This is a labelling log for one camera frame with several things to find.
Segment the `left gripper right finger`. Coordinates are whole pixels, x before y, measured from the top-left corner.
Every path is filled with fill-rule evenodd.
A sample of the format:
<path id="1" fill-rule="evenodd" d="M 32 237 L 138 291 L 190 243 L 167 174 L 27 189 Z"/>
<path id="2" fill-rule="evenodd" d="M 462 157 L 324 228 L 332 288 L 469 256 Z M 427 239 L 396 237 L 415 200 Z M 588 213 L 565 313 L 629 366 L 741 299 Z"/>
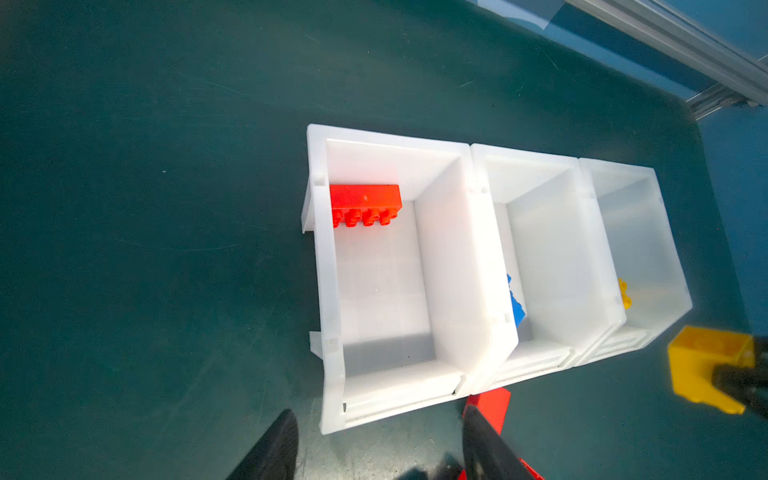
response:
<path id="1" fill-rule="evenodd" d="M 462 451 L 468 479 L 534 479 L 475 406 L 464 414 Z"/>

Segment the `blue lego brick top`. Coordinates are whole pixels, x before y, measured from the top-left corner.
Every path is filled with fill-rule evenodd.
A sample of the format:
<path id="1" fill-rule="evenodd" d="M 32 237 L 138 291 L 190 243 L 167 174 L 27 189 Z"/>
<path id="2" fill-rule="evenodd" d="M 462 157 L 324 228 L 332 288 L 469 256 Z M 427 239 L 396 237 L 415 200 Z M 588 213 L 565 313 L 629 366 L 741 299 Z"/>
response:
<path id="1" fill-rule="evenodd" d="M 514 322 L 519 327 L 527 316 L 522 283 L 518 276 L 507 275 Z"/>

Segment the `yellow lego brick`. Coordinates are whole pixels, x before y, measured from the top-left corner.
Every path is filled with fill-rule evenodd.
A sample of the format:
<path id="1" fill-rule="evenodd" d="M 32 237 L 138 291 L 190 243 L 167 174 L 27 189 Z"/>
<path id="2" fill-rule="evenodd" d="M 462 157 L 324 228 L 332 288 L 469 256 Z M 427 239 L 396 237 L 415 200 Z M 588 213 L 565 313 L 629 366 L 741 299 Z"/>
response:
<path id="1" fill-rule="evenodd" d="M 718 365 L 755 366 L 755 342 L 749 334 L 685 326 L 667 348 L 672 387 L 686 400 L 741 415 L 746 407 L 715 387 Z"/>

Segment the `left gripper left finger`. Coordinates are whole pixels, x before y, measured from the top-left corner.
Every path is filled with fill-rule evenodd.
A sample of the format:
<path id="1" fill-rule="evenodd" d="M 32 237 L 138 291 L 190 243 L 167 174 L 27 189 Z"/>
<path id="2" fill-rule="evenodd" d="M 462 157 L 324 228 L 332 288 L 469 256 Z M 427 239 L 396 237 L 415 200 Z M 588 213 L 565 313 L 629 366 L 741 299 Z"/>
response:
<path id="1" fill-rule="evenodd" d="M 299 449 L 298 421 L 283 410 L 227 480 L 294 479 Z"/>

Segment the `long red brick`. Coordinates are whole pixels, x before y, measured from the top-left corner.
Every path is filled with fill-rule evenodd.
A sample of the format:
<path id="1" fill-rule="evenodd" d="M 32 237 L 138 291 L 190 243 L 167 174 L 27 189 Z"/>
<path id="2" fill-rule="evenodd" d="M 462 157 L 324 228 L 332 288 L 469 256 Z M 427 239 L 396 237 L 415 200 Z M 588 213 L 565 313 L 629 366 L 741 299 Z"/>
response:
<path id="1" fill-rule="evenodd" d="M 389 225 L 403 207 L 398 185 L 331 185 L 333 226 Z"/>

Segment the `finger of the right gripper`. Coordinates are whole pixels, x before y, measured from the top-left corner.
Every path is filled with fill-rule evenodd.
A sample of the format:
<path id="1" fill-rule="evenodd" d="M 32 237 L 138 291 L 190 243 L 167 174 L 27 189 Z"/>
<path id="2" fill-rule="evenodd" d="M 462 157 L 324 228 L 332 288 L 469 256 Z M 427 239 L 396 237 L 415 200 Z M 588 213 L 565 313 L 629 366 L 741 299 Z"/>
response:
<path id="1" fill-rule="evenodd" d="M 716 365 L 712 374 L 713 386 L 745 406 L 746 410 L 767 419 L 767 337 L 754 338 L 755 366 L 737 367 Z"/>

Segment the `red lego brick top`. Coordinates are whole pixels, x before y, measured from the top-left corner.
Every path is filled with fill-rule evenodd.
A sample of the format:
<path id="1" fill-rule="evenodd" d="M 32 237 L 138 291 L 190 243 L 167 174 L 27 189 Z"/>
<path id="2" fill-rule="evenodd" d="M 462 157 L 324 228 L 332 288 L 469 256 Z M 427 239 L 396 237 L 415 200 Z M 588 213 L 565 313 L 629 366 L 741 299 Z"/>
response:
<path id="1" fill-rule="evenodd" d="M 509 407 L 510 397 L 511 397 L 510 392 L 504 388 L 490 390 L 481 394 L 470 395 L 466 401 L 463 414 L 462 414 L 462 419 L 464 418 L 466 408 L 469 406 L 475 406 L 486 418 L 486 420 L 490 423 L 493 429 L 501 437 L 501 432 L 503 429 L 503 425 L 504 425 L 506 414 Z M 521 458 L 519 459 L 521 460 L 523 465 L 529 470 L 529 472 L 534 476 L 534 479 L 537 479 L 537 480 L 543 479 L 543 477 L 538 472 L 536 472 L 527 462 L 525 462 Z M 459 474 L 458 479 L 468 479 L 466 477 L 465 467 L 462 470 L 462 472 Z"/>

